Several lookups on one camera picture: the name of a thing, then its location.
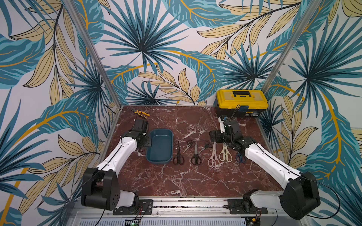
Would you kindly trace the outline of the beige handled scissors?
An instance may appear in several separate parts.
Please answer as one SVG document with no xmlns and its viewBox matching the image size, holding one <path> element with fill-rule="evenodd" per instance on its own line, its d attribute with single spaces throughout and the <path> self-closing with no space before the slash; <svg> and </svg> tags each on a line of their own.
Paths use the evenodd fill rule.
<svg viewBox="0 0 362 226">
<path fill-rule="evenodd" d="M 216 142 L 213 143 L 212 154 L 211 157 L 208 159 L 208 166 L 210 168 L 214 167 L 215 169 L 220 168 L 220 162 L 217 158 Z"/>
</svg>

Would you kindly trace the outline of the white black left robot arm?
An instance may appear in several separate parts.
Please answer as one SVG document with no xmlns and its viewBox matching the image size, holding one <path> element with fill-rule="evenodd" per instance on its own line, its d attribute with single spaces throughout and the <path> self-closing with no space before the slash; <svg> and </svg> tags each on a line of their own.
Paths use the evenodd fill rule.
<svg viewBox="0 0 362 226">
<path fill-rule="evenodd" d="M 138 148 L 151 146 L 148 122 L 136 119 L 117 146 L 97 167 L 87 168 L 83 175 L 81 204 L 85 207 L 112 211 L 116 207 L 134 207 L 136 194 L 120 189 L 118 175 L 130 155 Z"/>
</svg>

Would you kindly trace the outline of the small grey scissors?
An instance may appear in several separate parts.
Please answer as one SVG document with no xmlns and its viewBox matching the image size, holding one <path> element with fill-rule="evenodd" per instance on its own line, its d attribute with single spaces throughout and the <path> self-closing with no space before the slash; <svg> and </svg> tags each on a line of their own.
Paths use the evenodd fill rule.
<svg viewBox="0 0 362 226">
<path fill-rule="evenodd" d="M 194 147 L 195 146 L 195 141 L 193 141 L 193 140 L 188 140 L 187 141 L 187 145 L 186 145 L 186 148 L 185 148 L 185 150 L 183 151 L 184 153 L 188 150 L 188 149 L 190 149 L 191 147 Z"/>
</svg>

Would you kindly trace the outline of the white handled scissors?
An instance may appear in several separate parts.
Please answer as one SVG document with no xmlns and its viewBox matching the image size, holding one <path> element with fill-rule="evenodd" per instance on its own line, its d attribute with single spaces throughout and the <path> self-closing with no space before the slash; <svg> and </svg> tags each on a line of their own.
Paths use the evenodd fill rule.
<svg viewBox="0 0 362 226">
<path fill-rule="evenodd" d="M 219 153 L 219 161 L 221 162 L 228 162 L 230 163 L 232 161 L 232 155 L 228 150 L 227 144 L 223 144 L 222 150 Z"/>
</svg>

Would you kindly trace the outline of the black handled scissors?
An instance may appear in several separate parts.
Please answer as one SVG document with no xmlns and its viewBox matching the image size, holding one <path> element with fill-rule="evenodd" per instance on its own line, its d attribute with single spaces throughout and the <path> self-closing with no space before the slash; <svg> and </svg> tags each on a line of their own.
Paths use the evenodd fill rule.
<svg viewBox="0 0 362 226">
<path fill-rule="evenodd" d="M 180 142 L 178 141 L 178 144 L 177 144 L 177 153 L 175 155 L 175 157 L 173 158 L 173 163 L 174 165 L 184 165 L 184 157 L 183 155 L 181 154 L 181 148 L 180 148 Z"/>
</svg>

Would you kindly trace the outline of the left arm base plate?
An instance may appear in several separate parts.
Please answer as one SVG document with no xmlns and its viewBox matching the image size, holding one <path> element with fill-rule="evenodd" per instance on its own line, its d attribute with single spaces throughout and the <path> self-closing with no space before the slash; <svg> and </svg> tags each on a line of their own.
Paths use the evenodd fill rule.
<svg viewBox="0 0 362 226">
<path fill-rule="evenodd" d="M 113 210 L 115 216 L 147 216 L 152 214 L 153 200 L 152 199 L 140 199 L 136 200 L 131 207 L 116 207 Z"/>
</svg>

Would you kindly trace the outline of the blue handled scissors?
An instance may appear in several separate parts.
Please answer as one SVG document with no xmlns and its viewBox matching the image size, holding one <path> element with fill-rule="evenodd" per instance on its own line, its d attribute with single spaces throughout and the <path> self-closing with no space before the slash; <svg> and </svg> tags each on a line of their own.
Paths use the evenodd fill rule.
<svg viewBox="0 0 362 226">
<path fill-rule="evenodd" d="M 237 153 L 235 156 L 235 160 L 238 163 L 245 163 L 246 162 L 246 157 L 243 156 L 241 153 Z"/>
</svg>

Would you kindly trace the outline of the black scissors long blades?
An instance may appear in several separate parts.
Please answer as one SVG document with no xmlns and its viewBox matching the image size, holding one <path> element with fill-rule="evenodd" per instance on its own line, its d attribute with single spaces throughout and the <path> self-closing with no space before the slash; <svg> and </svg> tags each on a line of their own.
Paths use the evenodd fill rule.
<svg viewBox="0 0 362 226">
<path fill-rule="evenodd" d="M 197 142 L 195 142 L 195 151 L 194 151 L 194 155 L 193 157 L 191 158 L 190 162 L 191 164 L 193 165 L 200 165 L 202 160 L 201 158 L 199 157 L 199 152 L 198 152 L 198 145 L 197 145 Z"/>
</svg>

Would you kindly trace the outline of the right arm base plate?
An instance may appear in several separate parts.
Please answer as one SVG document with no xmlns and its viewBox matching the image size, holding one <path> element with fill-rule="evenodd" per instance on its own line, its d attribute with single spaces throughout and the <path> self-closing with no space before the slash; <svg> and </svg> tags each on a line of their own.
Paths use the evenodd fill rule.
<svg viewBox="0 0 362 226">
<path fill-rule="evenodd" d="M 223 207 L 228 209 L 231 215 L 255 214 L 259 216 L 260 214 L 263 215 L 268 213 L 266 208 L 257 208 L 252 204 L 251 201 L 244 199 L 228 199 L 227 204 Z"/>
</svg>

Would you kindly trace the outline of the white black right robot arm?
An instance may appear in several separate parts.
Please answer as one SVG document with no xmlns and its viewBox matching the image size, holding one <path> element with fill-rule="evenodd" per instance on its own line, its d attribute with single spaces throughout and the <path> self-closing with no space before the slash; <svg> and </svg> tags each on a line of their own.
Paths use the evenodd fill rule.
<svg viewBox="0 0 362 226">
<path fill-rule="evenodd" d="M 279 160 L 251 137 L 243 136 L 236 120 L 221 121 L 219 131 L 209 133 L 211 142 L 223 143 L 251 160 L 279 183 L 282 191 L 254 189 L 243 196 L 244 208 L 283 210 L 292 219 L 300 220 L 321 204 L 313 174 L 301 173 Z"/>
</svg>

